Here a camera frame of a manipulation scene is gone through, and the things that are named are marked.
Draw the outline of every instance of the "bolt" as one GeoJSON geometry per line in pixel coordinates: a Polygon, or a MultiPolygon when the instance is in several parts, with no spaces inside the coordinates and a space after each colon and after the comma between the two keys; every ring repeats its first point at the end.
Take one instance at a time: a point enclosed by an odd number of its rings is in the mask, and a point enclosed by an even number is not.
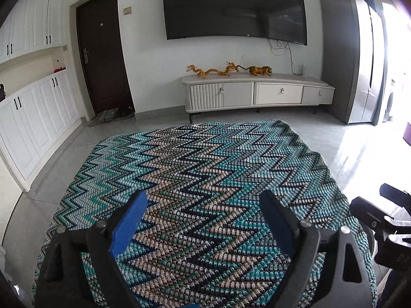
{"type": "Polygon", "coordinates": [[[309,227],[312,226],[312,223],[309,222],[308,220],[302,219],[302,220],[300,221],[300,225],[301,225],[301,227],[309,228],[309,227]]]}
{"type": "Polygon", "coordinates": [[[349,234],[351,232],[351,230],[347,226],[342,226],[340,230],[343,234],[349,234]]]}
{"type": "Polygon", "coordinates": [[[58,234],[63,234],[66,231],[66,227],[65,226],[59,226],[56,230],[56,232],[58,234]]]}
{"type": "Polygon", "coordinates": [[[105,220],[98,220],[96,222],[96,227],[99,228],[99,229],[105,228],[106,225],[107,225],[107,222],[105,220]]]}

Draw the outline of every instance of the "dark brown door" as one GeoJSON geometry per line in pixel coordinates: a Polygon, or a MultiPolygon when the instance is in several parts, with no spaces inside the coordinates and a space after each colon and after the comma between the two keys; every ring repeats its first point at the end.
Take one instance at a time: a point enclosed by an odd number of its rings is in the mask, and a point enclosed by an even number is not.
{"type": "Polygon", "coordinates": [[[117,0],[90,0],[78,7],[77,35],[95,113],[133,108],[121,47],[117,0]]]}

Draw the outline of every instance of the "television screen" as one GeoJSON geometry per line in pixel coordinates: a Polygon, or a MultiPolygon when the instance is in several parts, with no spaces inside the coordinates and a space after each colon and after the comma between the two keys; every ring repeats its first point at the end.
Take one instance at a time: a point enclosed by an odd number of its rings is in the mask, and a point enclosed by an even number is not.
{"type": "Polygon", "coordinates": [[[304,0],[163,0],[167,39],[250,36],[307,45],[304,0]]]}

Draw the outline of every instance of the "tiled floor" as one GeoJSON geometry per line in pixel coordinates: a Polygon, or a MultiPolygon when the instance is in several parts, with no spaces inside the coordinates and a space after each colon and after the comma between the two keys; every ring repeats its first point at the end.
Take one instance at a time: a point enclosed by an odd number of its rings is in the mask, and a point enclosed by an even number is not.
{"type": "MultiPolygon", "coordinates": [[[[246,122],[280,119],[315,151],[321,153],[332,175],[347,198],[357,196],[372,200],[387,211],[396,209],[379,197],[379,186],[386,182],[411,191],[411,146],[402,139],[403,123],[346,126],[328,113],[314,114],[311,108],[267,108],[203,113],[194,123],[246,122]]],[[[122,133],[143,132],[184,125],[188,115],[133,119],[95,127],[81,125],[40,172],[29,193],[23,193],[10,219],[3,246],[6,272],[13,277],[31,301],[31,285],[36,260],[51,218],[71,180],[93,147],[102,139],[122,133]]]]}

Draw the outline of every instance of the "crocheted rug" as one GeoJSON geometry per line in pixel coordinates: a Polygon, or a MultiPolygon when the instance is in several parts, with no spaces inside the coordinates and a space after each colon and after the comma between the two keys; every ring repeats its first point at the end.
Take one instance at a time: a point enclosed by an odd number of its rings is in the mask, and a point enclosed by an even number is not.
{"type": "MultiPolygon", "coordinates": [[[[148,192],[148,208],[116,262],[143,308],[264,307],[290,264],[260,213],[265,189],[318,228],[349,226],[376,300],[365,232],[321,155],[282,121],[186,125],[101,141],[53,217],[33,293],[56,228],[107,219],[136,189],[148,192]]],[[[106,307],[90,256],[82,257],[94,299],[106,307]]],[[[323,260],[318,254],[300,307],[313,298],[323,260]]]]}

